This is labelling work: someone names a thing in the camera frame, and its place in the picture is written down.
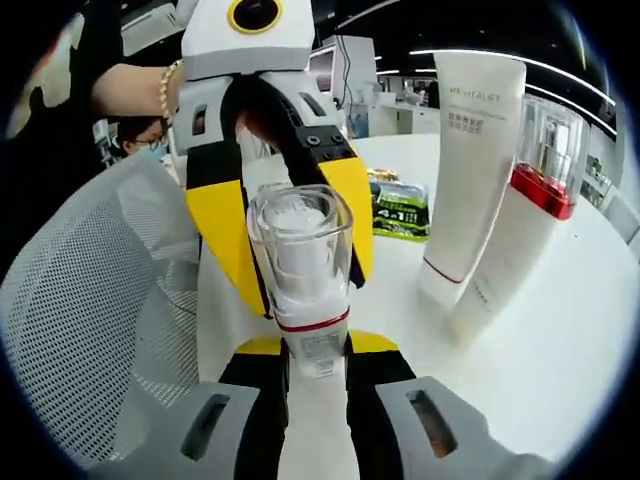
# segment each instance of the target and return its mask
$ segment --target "gold bracelet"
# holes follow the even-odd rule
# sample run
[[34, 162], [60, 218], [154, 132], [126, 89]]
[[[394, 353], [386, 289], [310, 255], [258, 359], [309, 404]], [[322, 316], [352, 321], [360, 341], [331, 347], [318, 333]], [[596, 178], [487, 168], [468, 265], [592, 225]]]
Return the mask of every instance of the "gold bracelet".
[[167, 120], [167, 124], [171, 125], [173, 121], [173, 114], [169, 111], [169, 101], [167, 99], [167, 92], [169, 90], [169, 82], [171, 77], [176, 73], [176, 70], [182, 65], [182, 59], [176, 60], [167, 68], [162, 74], [162, 80], [160, 81], [160, 107], [162, 108], [162, 116]]

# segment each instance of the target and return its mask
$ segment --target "green package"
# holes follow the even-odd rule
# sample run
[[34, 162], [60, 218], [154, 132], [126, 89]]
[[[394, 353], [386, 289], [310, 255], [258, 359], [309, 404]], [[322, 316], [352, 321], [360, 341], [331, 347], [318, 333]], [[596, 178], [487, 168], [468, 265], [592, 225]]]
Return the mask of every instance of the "green package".
[[427, 189], [402, 182], [369, 179], [373, 233], [414, 242], [429, 239]]

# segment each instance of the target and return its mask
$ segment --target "mesh chair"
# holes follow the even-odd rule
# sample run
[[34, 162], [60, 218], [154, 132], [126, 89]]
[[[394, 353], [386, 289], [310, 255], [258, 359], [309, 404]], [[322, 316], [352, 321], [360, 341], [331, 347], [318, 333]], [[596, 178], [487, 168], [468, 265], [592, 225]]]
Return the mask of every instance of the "mesh chair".
[[198, 252], [184, 193], [138, 155], [76, 192], [7, 274], [3, 347], [81, 467], [126, 457], [197, 385]]

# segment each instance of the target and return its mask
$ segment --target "white container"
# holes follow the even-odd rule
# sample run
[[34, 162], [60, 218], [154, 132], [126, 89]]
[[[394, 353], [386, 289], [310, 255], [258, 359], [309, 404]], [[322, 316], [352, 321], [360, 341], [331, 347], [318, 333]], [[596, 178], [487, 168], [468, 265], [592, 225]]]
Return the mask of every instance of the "white container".
[[440, 166], [421, 285], [450, 310], [489, 238], [511, 176], [522, 116], [522, 62], [434, 55], [440, 83]]
[[335, 373], [349, 316], [353, 218], [325, 185], [267, 186], [247, 213], [278, 327], [304, 375]]
[[473, 340], [503, 312], [555, 241], [562, 241], [580, 195], [589, 125], [578, 114], [533, 96], [527, 95], [524, 105], [509, 187], [484, 254], [450, 319], [461, 343]]

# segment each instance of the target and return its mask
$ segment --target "person's arm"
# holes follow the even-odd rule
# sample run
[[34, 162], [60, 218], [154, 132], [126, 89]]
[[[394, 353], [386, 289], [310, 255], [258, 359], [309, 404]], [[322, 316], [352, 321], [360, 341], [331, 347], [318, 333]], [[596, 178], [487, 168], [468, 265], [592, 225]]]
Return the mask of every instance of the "person's arm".
[[[92, 99], [101, 115], [162, 116], [160, 83], [166, 68], [136, 67], [120, 63], [107, 70], [93, 86]], [[176, 71], [169, 82], [169, 108], [177, 108], [182, 72]]]

